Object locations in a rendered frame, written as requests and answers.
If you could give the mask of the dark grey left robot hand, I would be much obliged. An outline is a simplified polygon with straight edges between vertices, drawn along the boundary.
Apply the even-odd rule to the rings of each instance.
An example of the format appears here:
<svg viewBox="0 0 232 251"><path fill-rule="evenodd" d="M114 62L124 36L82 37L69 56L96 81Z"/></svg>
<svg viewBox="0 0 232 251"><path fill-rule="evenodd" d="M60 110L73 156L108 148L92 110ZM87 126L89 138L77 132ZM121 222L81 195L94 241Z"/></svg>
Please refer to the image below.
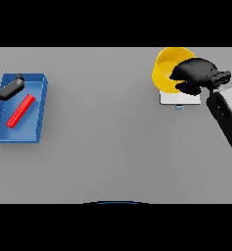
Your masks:
<svg viewBox="0 0 232 251"><path fill-rule="evenodd" d="M0 89L0 101L7 101L24 89L24 78L17 74L16 78Z"/></svg>

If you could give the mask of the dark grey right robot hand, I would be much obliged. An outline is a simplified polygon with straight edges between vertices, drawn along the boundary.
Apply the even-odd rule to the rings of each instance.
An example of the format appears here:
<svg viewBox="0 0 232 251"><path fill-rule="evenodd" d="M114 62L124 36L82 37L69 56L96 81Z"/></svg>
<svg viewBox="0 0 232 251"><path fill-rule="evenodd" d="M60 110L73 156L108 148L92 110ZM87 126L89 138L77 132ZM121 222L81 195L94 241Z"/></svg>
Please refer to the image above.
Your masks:
<svg viewBox="0 0 232 251"><path fill-rule="evenodd" d="M202 87L213 91L220 85L227 84L230 81L231 73L229 71L220 71L209 60L191 58L175 66L169 78L180 80L175 88L182 93L197 96L202 92Z"/></svg>

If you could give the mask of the red beaker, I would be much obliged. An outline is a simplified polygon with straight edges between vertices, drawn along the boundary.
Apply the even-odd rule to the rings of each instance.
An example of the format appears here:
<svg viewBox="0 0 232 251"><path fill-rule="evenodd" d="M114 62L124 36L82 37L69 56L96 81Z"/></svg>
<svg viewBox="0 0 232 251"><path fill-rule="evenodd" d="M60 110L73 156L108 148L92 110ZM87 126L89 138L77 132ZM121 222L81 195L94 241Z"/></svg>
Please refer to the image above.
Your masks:
<svg viewBox="0 0 232 251"><path fill-rule="evenodd" d="M27 94L10 119L7 120L6 126L8 128L14 128L34 101L35 97Z"/></svg>

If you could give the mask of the yellow bowl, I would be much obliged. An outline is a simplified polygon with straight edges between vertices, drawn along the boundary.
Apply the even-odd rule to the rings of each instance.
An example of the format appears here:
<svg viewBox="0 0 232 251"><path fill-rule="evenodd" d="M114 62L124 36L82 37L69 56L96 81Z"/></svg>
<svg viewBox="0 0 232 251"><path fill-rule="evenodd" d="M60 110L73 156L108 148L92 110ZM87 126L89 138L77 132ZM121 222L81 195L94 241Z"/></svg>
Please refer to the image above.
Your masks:
<svg viewBox="0 0 232 251"><path fill-rule="evenodd" d="M172 71L179 63L194 57L194 53L185 47L165 47L158 54L153 67L154 86L165 93L179 93L175 85L181 80L171 79Z"/></svg>

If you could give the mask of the pale square measuring scale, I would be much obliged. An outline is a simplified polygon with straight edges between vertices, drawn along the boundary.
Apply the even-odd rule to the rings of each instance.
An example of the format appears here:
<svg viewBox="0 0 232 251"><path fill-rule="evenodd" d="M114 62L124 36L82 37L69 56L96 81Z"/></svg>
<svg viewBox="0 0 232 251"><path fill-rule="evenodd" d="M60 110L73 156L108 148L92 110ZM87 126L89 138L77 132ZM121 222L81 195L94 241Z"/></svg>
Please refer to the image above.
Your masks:
<svg viewBox="0 0 232 251"><path fill-rule="evenodd" d="M182 92L166 93L160 91L160 103L162 105L173 105L176 111L182 111L185 105L200 105L201 97Z"/></svg>

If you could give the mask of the blue tray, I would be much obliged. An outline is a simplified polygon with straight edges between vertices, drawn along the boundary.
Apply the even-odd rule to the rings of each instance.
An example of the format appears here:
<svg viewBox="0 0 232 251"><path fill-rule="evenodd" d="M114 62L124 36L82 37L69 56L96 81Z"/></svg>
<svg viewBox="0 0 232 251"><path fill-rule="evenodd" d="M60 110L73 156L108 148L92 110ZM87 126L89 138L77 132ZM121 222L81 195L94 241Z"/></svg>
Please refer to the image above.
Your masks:
<svg viewBox="0 0 232 251"><path fill-rule="evenodd" d="M23 74L24 88L0 100L0 143L38 143L48 81L45 74Z"/></svg>

